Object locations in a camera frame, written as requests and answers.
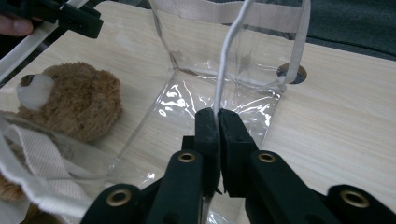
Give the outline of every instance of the teddy bear head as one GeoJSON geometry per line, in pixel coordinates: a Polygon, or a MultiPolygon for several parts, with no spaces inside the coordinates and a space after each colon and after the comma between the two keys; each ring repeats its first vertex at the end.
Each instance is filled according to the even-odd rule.
{"type": "Polygon", "coordinates": [[[86,63],[25,76],[17,91],[19,117],[83,142],[107,133],[120,115],[120,81],[86,63]]]}

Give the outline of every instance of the brown teddy bear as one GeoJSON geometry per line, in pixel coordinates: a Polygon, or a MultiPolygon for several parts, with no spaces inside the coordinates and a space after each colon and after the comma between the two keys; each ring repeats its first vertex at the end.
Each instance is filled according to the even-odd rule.
{"type": "MultiPolygon", "coordinates": [[[[17,92],[17,117],[82,142],[106,134],[120,115],[120,81],[86,63],[54,65],[40,75],[25,76],[17,92]]],[[[23,198],[21,187],[0,174],[0,199],[23,198]]],[[[30,209],[27,219],[36,211],[30,209]]]]}

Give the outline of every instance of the finger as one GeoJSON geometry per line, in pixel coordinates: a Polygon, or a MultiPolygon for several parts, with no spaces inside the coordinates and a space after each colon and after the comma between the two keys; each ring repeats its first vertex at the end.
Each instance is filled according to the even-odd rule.
{"type": "Polygon", "coordinates": [[[22,36],[32,32],[33,25],[30,21],[0,14],[0,34],[22,36]]]}

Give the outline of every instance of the black clamp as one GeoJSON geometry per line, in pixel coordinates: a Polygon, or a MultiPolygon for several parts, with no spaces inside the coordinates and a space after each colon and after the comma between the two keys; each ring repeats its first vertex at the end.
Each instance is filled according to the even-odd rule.
{"type": "Polygon", "coordinates": [[[59,27],[90,38],[97,38],[103,25],[97,10],[86,6],[76,8],[64,0],[0,0],[0,11],[29,20],[57,21],[59,27]]]}
{"type": "Polygon", "coordinates": [[[198,224],[204,197],[217,191],[220,171],[230,197],[245,198],[250,223],[396,223],[396,215],[369,193],[348,185],[324,196],[310,189],[282,158],[258,150],[237,114],[195,116],[195,136],[169,161],[163,178],[145,189],[118,184],[94,201],[83,224],[198,224]]]}

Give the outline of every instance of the light wood surface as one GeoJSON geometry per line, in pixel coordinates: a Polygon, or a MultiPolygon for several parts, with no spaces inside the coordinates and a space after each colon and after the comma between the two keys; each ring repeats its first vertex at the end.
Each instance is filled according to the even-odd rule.
{"type": "MultiPolygon", "coordinates": [[[[21,77],[53,64],[84,61],[108,70],[122,83],[124,110],[108,137],[94,144],[116,155],[168,79],[169,56],[150,11],[113,2],[97,9],[105,21],[99,38],[66,33],[0,89],[0,109],[16,111],[21,77]]],[[[183,50],[218,50],[203,48],[204,36],[198,37],[191,51],[183,50]]],[[[353,185],[396,211],[396,62],[306,44],[302,66],[308,78],[288,86],[262,149],[282,156],[312,189],[326,193],[333,185],[353,185]]],[[[150,153],[131,161],[144,165],[150,153]]],[[[155,166],[147,170],[161,176],[163,164],[155,166]]],[[[247,223],[242,201],[225,198],[217,196],[213,210],[247,223]]]]}

